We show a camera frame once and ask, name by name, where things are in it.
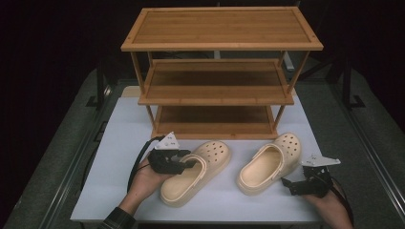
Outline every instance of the floor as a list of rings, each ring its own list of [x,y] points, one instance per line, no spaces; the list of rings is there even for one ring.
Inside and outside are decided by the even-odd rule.
[[[317,63],[310,58],[304,71]],[[295,89],[321,152],[342,161],[341,165],[330,166],[330,172],[348,194],[355,227],[403,228],[404,201],[398,194],[405,190],[405,135],[362,75],[352,71],[352,95],[358,95],[365,107],[348,111],[341,102],[342,82],[329,84],[325,80],[327,72],[328,67],[298,81]],[[122,90],[129,85],[137,85],[136,80],[125,78],[109,85],[104,105],[98,111],[92,104],[92,98],[96,97],[96,70],[88,75],[4,228],[96,228],[97,223],[71,221],[70,214],[109,116]],[[232,225],[232,228],[273,227],[311,229],[319,225]]]

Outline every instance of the beige clog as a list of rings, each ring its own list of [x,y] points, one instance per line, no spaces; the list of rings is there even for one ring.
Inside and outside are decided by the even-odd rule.
[[[193,168],[185,169],[181,175],[164,181],[160,188],[160,198],[169,206],[182,207],[226,167],[230,156],[229,149],[223,142],[204,143],[181,159],[181,162],[194,160],[196,164]]]
[[[291,173],[300,157],[298,137],[292,133],[282,134],[263,146],[242,169],[237,178],[238,187],[246,195],[258,195],[274,181]]]

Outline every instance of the white tabletop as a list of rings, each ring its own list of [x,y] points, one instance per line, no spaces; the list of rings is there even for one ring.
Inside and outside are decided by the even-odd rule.
[[[296,134],[302,144],[302,159],[321,155],[307,117],[297,95],[295,105],[286,106],[278,126],[279,135]],[[274,115],[279,107],[274,107]],[[118,100],[96,153],[86,184],[72,213],[71,220],[104,220],[126,194],[128,176],[147,140],[152,126],[146,108],[136,97]],[[181,149],[193,151],[207,140],[179,140]],[[294,197],[281,181],[262,194],[244,195],[236,177],[253,155],[272,140],[223,140],[231,150],[228,166],[181,208],[172,208],[160,200],[160,190],[145,200],[137,210],[137,221],[202,223],[306,223],[321,221],[315,210],[301,197]],[[302,167],[286,176],[291,181],[304,179]]]

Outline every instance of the bamboo shelf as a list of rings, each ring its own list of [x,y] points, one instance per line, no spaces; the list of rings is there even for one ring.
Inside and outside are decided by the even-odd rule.
[[[130,52],[152,135],[178,138],[277,137],[309,51],[322,44],[296,7],[143,9],[121,46]],[[280,51],[275,59],[154,59],[152,52]],[[305,51],[287,82],[286,51]],[[143,82],[136,52],[148,52]],[[150,106],[158,106],[156,117]],[[274,118],[270,105],[280,105]]]

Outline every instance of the human hand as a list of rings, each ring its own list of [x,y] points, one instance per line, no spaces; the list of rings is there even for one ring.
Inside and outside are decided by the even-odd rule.
[[[165,180],[173,176],[156,173],[149,165],[148,156],[139,164],[138,168],[128,194],[118,206],[131,216],[146,198],[151,196]]]
[[[302,195],[309,203],[315,206],[322,219],[333,229],[352,229],[348,212],[339,198],[331,190],[323,198],[314,195]]]

